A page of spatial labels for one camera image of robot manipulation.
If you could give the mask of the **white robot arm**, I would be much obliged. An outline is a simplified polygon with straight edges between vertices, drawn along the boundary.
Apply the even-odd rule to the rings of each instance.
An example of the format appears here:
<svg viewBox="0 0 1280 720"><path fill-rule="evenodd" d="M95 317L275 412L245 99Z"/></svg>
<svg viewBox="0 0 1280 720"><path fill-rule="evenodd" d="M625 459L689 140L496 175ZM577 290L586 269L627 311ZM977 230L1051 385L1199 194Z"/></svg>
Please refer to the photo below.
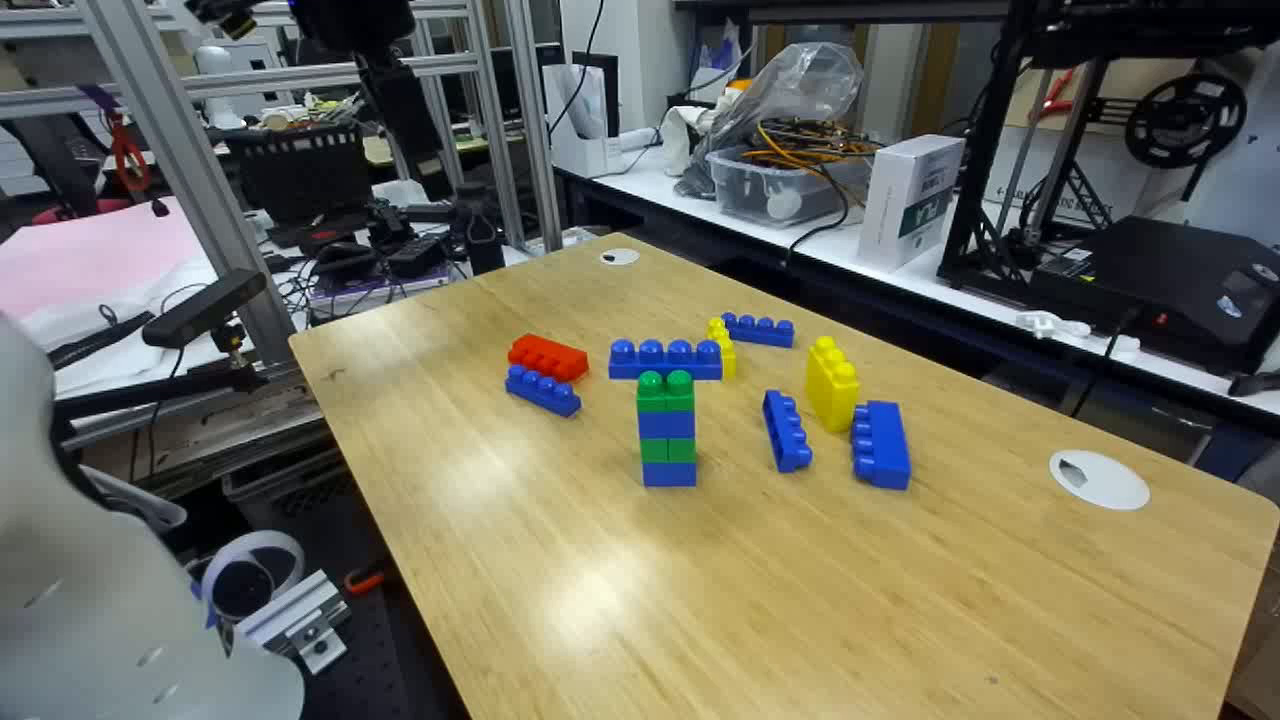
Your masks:
<svg viewBox="0 0 1280 720"><path fill-rule="evenodd" d="M0 321L0 720L299 720L302 678L228 652L159 537L87 500L45 350Z"/></svg>

